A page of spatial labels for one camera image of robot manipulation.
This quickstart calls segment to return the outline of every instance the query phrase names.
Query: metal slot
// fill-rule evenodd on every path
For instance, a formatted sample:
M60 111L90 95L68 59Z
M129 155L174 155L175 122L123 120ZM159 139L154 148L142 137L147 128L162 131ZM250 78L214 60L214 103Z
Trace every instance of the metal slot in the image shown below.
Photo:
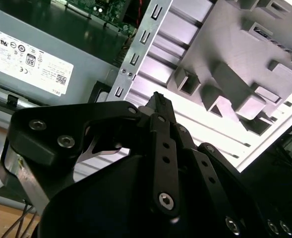
M134 54L134 55L131 57L130 64L131 64L131 65L136 65L138 59L139 59L139 55Z
M141 36L139 42L145 45L147 43L147 40L148 40L149 36L150 36L150 32L144 31L142 33L142 36Z
M286 106L290 107L290 108L292 107L292 103L291 103L291 102L285 101L284 104L285 104Z
M123 91L124 91L123 88L118 87L117 90L116 90L115 96L116 97L120 97Z
M270 117L270 119L273 121L273 122L276 122L278 119L275 118L275 117Z
M284 9L282 6L280 6L279 4L277 4L276 2L273 2L271 4L271 7L275 10L277 10L278 12L281 12L282 14L286 14L288 13L288 11L286 9Z
M162 7L159 6L158 4L155 5L155 8L152 12L152 15L151 15L151 18L154 19L154 20L157 20L159 15L160 15L160 12L162 10Z

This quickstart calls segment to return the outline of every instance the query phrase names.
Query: black cable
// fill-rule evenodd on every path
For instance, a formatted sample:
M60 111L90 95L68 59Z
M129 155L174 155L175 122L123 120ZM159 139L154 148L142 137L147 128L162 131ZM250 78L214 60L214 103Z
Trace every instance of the black cable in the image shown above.
M35 220L35 218L36 218L36 215L37 215L37 213L35 213L35 214L33 215L33 217L31 218L31 220L30 220L29 224L27 225L27 227L26 227L25 231L22 233L22 235L21 235L21 237L20 237L20 238L24 238L24 237L26 236L26 234L27 234L28 230L30 229L30 227L31 227L31 225L32 225L32 223L33 223L33 221L34 221L34 220Z
M27 211L27 209L28 209L28 204L25 205L25 208L23 209L22 214L25 214L26 211ZM23 225L23 219L21 219L21 221L20 221L20 223L19 223L18 230L17 230L17 233L16 233L15 238L19 238L19 235L20 235L20 231L21 231L22 225Z
M22 216L19 217L19 218L17 219L17 221L15 221L15 223L12 224L11 227L9 227L9 229L8 229L8 230L2 235L1 238L5 238L5 237L7 237L7 236L9 235L9 233L15 228L15 226L17 226L17 224L18 224L22 219L24 219L25 216L27 216L27 214L28 214L32 209L33 209L33 206L30 207L30 208L26 211L25 214L22 214Z

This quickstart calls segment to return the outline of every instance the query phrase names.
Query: circuit board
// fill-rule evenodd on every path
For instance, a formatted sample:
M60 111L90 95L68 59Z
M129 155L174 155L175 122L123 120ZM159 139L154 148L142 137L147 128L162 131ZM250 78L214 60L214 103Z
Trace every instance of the circuit board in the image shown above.
M127 0L66 0L69 4L117 27L122 33L132 35L135 27L121 21Z

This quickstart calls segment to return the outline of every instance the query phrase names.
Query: barcode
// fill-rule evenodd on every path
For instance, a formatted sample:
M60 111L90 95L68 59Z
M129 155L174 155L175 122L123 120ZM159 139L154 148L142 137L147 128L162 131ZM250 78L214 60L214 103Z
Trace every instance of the barcode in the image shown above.
M56 83L60 83L62 85L65 85L66 83L66 77L63 77L61 75L57 75L57 78L56 78Z

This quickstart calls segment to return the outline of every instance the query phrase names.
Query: rectangular slot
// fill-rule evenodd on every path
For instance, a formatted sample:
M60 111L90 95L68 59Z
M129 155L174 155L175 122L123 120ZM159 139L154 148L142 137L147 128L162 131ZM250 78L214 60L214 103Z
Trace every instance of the rectangular slot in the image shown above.
M17 104L18 104L18 98L9 94L7 97L7 105L11 105L16 108Z
M276 122L278 119L277 118L275 118L275 117L271 117L270 118L273 122Z
M284 104L287 105L290 108L292 107L292 103L291 102L285 101Z
M123 88L118 87L117 90L116 90L116 92L115 92L115 96L118 97L118 98L120 98L120 96L121 96L121 94L122 94L123 91L124 91Z
M154 10L152 11L151 18L154 20L157 20L161 11L162 11L162 7L156 4Z
M181 87L181 90L183 93L192 95L194 91L198 88L198 85L200 82L198 81L198 78L195 76L190 75L184 82L183 86Z
M135 66L137 64L138 59L139 59L139 55L134 54L131 57L130 64L133 65L133 66Z
M281 12L282 14L286 14L288 13L288 11L286 9L284 9L282 6L280 6L279 4L277 4L276 2L273 2L271 4L271 7L275 10L277 10L278 12Z
M150 32L144 31L142 33L142 36L141 36L139 42L142 43L143 45L145 45L147 43L147 40L148 40L149 36L150 36Z

